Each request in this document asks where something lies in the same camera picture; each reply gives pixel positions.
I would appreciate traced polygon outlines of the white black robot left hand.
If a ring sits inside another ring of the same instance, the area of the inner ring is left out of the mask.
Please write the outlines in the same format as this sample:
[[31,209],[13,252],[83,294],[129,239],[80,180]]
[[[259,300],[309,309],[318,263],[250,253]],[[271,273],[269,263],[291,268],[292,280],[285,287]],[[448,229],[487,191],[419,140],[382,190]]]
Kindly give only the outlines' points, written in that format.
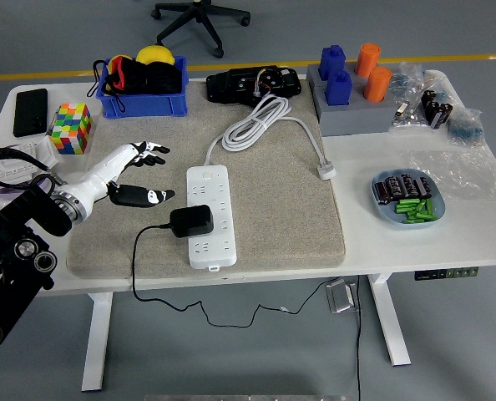
[[76,184],[67,187],[69,204],[75,208],[74,219],[85,221],[92,213],[94,203],[108,197],[117,206],[149,208],[175,196],[173,190],[151,190],[136,185],[119,185],[116,180],[130,166],[163,165],[162,154],[170,149],[153,142],[142,141],[121,145],[96,164]]

